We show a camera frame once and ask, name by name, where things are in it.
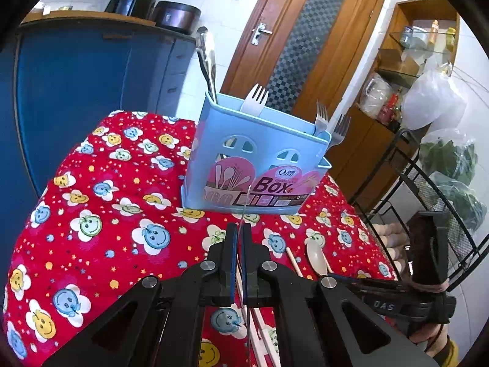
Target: white plastic bag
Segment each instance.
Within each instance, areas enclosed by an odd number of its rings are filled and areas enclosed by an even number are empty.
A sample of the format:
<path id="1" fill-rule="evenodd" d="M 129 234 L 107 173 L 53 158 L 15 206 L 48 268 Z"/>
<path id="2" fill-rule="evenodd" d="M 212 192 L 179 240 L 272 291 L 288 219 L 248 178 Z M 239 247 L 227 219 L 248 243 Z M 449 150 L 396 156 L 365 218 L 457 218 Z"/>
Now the white plastic bag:
<path id="1" fill-rule="evenodd" d="M 373 73 L 362 90 L 360 109 L 367 116 L 375 119 L 391 95 L 392 88 L 388 82 L 377 73 Z"/>
<path id="2" fill-rule="evenodd" d="M 403 127 L 422 128 L 451 109 L 467 105 L 453 80 L 448 77 L 449 65 L 430 69 L 419 77 L 403 101 Z"/>

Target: white plastic fork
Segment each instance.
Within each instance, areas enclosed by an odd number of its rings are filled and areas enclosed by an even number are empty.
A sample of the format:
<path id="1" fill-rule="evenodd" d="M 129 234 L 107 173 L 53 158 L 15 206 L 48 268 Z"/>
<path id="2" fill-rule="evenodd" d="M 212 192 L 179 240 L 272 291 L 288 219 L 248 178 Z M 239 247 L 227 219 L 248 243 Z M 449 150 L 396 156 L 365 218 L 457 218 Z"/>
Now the white plastic fork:
<path id="1" fill-rule="evenodd" d="M 265 107 L 265 103 L 267 103 L 267 99 L 268 99 L 268 91 L 265 88 L 262 88 L 261 86 L 260 88 L 258 88 L 258 84 L 256 84 L 251 89 L 246 99 L 244 100 L 243 104 L 241 105 L 240 112 L 249 114 L 250 116 L 258 117 L 262 112 L 263 108 Z"/>

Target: plastic bag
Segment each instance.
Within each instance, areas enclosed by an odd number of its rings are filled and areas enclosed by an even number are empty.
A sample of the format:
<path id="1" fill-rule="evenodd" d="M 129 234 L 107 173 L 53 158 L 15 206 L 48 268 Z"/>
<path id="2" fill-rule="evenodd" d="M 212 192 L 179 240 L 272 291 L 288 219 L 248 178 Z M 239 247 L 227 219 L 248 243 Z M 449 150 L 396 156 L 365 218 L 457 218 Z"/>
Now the plastic bag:
<path id="1" fill-rule="evenodd" d="M 417 130 L 433 121 L 450 109 L 467 105 L 447 70 L 451 64 L 425 71 L 407 92 L 402 103 L 403 127 Z"/>
<path id="2" fill-rule="evenodd" d="M 375 119 L 392 95 L 392 88 L 377 73 L 373 73 L 370 77 L 360 96 L 360 109 L 367 116 Z"/>
<path id="3" fill-rule="evenodd" d="M 466 228 L 475 232 L 482 225 L 487 213 L 487 207 L 479 201 L 475 192 L 440 172 L 431 174 L 430 179 L 453 205 Z"/>
<path id="4" fill-rule="evenodd" d="M 420 163 L 426 175 L 443 175 L 470 185 L 478 156 L 474 140 L 453 128 L 430 132 L 421 140 Z"/>

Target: metal fork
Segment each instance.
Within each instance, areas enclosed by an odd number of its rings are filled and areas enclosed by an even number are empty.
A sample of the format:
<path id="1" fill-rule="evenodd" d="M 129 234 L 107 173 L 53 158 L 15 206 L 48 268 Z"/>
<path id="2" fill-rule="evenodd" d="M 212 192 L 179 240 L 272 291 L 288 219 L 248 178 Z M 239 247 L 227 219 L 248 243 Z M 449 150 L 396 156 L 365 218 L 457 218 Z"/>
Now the metal fork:
<path id="1" fill-rule="evenodd" d="M 314 123 L 314 136 L 317 136 L 319 133 L 326 131 L 328 127 L 328 112 L 326 111 L 326 106 L 320 104 L 318 100 L 316 100 L 316 122 Z"/>
<path id="2" fill-rule="evenodd" d="M 350 127 L 351 117 L 346 114 L 342 114 L 334 127 L 334 131 L 331 134 L 331 142 L 329 143 L 328 149 L 333 146 L 339 145 L 344 141 L 348 128 Z"/>
<path id="3" fill-rule="evenodd" d="M 246 97 L 243 104 L 241 105 L 240 112 L 258 117 L 262 112 L 263 108 L 265 107 L 265 104 L 267 103 L 267 99 L 268 99 L 267 89 L 262 88 L 261 86 L 260 88 L 258 88 L 258 84 L 256 84 L 251 89 L 248 96 Z"/>

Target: countertop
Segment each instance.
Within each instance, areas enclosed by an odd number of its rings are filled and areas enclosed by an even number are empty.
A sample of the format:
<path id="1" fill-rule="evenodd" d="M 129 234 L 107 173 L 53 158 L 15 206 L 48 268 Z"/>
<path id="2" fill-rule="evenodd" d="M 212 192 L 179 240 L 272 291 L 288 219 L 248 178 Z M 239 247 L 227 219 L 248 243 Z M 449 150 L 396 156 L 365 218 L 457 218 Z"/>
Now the countertop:
<path id="1" fill-rule="evenodd" d="M 111 23 L 117 27 L 145 29 L 151 32 L 158 32 L 172 36 L 177 39 L 185 39 L 195 42 L 192 36 L 184 35 L 172 30 L 157 27 L 155 22 L 136 17 L 128 17 L 118 13 L 85 11 L 85 10 L 55 10 L 48 15 L 42 13 L 28 13 L 19 26 L 19 30 L 32 28 L 33 26 L 53 26 L 53 25 L 87 25 L 89 23 Z"/>

